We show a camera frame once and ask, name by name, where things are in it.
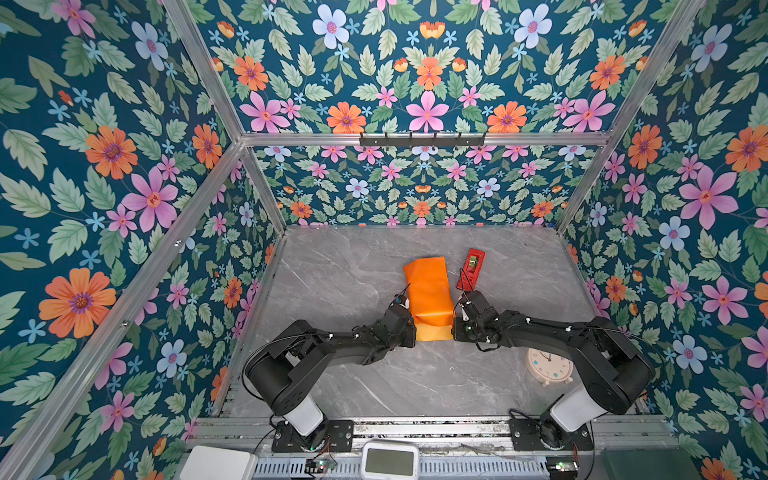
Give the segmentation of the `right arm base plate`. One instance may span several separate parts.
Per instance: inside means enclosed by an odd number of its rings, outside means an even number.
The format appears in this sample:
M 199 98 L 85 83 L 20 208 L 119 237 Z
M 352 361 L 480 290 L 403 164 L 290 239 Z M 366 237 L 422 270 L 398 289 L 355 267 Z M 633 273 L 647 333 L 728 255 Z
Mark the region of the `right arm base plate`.
M 508 422 L 517 451 L 592 451 L 594 438 L 586 426 L 567 432 L 554 421 L 513 417 Z

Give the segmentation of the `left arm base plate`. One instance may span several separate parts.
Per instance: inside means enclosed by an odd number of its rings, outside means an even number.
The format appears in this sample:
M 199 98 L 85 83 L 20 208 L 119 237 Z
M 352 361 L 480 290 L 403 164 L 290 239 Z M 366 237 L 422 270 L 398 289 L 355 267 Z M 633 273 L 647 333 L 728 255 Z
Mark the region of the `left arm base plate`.
M 312 433 L 302 436 L 287 421 L 277 424 L 271 450 L 274 453 L 347 453 L 352 450 L 355 423 L 352 420 L 324 420 Z

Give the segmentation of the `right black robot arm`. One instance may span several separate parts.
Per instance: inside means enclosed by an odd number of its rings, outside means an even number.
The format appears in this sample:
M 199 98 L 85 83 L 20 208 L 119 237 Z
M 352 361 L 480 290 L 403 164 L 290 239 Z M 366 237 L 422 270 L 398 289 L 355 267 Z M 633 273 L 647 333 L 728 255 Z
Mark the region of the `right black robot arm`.
M 514 310 L 501 313 L 475 290 L 458 301 L 452 333 L 486 353 L 529 348 L 572 362 L 581 384 L 561 396 L 540 417 L 543 446 L 561 449 L 573 434 L 605 414 L 623 415 L 651 383 L 654 367 L 641 350 L 605 317 L 589 322 L 557 322 Z

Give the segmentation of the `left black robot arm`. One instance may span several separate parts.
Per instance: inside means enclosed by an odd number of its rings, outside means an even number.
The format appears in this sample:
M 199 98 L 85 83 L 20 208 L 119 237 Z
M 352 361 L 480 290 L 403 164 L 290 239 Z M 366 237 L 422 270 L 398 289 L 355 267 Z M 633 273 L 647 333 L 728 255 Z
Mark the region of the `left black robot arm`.
M 325 429 L 327 417 L 311 398 L 311 391 L 328 368 L 379 362 L 394 350 L 413 348 L 416 336 L 409 300 L 400 293 L 381 318 L 348 332 L 294 321 L 246 360 L 241 378 L 252 397 L 309 439 Z

